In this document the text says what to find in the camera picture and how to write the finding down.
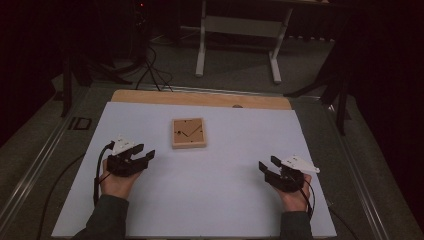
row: hand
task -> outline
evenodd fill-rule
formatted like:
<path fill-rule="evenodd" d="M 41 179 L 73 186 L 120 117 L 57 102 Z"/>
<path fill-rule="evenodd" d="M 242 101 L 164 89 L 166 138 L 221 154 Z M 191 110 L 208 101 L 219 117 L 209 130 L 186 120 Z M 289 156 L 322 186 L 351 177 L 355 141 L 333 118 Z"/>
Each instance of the hand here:
<path fill-rule="evenodd" d="M 102 194 L 128 199 L 131 188 L 141 172 L 129 177 L 118 177 L 107 171 L 107 160 L 103 160 L 103 174 L 100 176 Z"/>
<path fill-rule="evenodd" d="M 311 183 L 312 177 L 308 174 L 303 174 L 305 177 L 305 181 L 308 183 Z M 302 193 L 300 191 L 296 191 L 294 193 L 286 193 L 283 192 L 277 188 L 274 188 L 278 195 L 280 196 L 281 202 L 283 202 L 284 209 L 287 212 L 295 212 L 295 211 L 306 211 L 308 207 L 308 203 L 306 202 L 305 198 L 303 197 Z M 309 185 L 307 183 L 303 183 L 303 192 L 305 193 L 306 197 L 309 198 Z"/>

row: sleeve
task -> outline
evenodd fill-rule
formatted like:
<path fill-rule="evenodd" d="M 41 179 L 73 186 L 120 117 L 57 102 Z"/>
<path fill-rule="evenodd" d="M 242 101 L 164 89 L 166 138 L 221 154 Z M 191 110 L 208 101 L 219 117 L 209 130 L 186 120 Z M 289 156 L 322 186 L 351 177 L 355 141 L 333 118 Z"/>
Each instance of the sleeve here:
<path fill-rule="evenodd" d="M 313 239 L 311 224 L 306 212 L 285 212 L 281 214 L 280 240 Z"/>
<path fill-rule="evenodd" d="M 102 195 L 97 202 L 86 228 L 78 232 L 73 240 L 118 240 L 125 238 L 128 201 Z"/>

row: white paper sheet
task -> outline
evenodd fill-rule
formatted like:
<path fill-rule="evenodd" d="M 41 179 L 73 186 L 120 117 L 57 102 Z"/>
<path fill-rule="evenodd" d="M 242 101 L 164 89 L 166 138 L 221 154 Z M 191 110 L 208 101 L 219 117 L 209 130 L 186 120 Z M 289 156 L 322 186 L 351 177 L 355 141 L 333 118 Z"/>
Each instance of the white paper sheet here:
<path fill-rule="evenodd" d="M 172 119 L 198 117 L 205 121 L 207 147 L 172 149 Z M 54 237 L 73 236 L 84 228 L 94 209 L 97 159 L 103 147 L 119 134 L 145 144 L 145 150 L 135 157 L 156 150 L 129 199 L 130 237 L 278 236 L 281 202 L 264 181 L 258 162 L 277 172 L 271 155 L 282 159 L 296 154 L 312 161 L 296 113 L 291 110 L 110 102 L 56 223 Z M 312 233 L 315 237 L 335 236 L 319 179 L 311 175 L 316 199 Z"/>

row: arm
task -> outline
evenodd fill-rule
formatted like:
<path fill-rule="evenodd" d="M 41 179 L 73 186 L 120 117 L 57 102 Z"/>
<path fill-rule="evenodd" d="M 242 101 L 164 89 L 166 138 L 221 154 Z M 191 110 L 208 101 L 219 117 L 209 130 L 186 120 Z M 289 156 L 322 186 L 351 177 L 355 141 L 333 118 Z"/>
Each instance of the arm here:
<path fill-rule="evenodd" d="M 304 174 L 305 181 L 311 182 L 311 176 Z M 311 225 L 309 222 L 307 202 L 303 195 L 297 191 L 294 193 L 285 193 L 275 189 L 280 196 L 285 212 L 281 214 L 280 239 L 313 239 Z M 303 192 L 309 198 L 309 185 L 303 184 Z"/>
<path fill-rule="evenodd" d="M 125 220 L 127 218 L 128 201 L 135 180 L 141 173 L 130 177 L 117 177 L 107 170 L 107 161 L 103 161 L 103 174 L 100 176 L 102 196 L 86 224 L 86 228 L 72 239 L 124 239 Z"/>

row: white table leg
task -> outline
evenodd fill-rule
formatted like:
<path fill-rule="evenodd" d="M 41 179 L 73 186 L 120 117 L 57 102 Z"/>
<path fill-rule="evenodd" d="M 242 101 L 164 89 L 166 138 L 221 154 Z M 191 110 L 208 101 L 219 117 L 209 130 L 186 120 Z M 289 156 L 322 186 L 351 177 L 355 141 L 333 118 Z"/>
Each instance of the white table leg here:
<path fill-rule="evenodd" d="M 271 64 L 272 76 L 273 76 L 274 82 L 277 84 L 281 83 L 281 75 L 280 75 L 280 69 L 278 68 L 277 56 L 278 56 L 278 52 L 280 51 L 281 44 L 283 43 L 284 35 L 286 34 L 286 30 L 289 25 L 289 20 L 290 20 L 290 16 L 292 12 L 293 12 L 293 8 L 287 9 L 284 22 L 281 24 L 280 33 L 278 34 L 278 37 L 277 37 L 277 45 L 275 46 L 273 51 L 269 52 L 269 60 Z"/>
<path fill-rule="evenodd" d="M 205 18 L 206 18 L 206 0 L 202 2 L 202 19 L 200 21 L 200 47 L 199 54 L 197 55 L 197 66 L 196 66 L 196 77 L 203 76 L 203 69 L 205 67 L 205 37 L 206 37 L 206 29 L 205 29 Z"/>

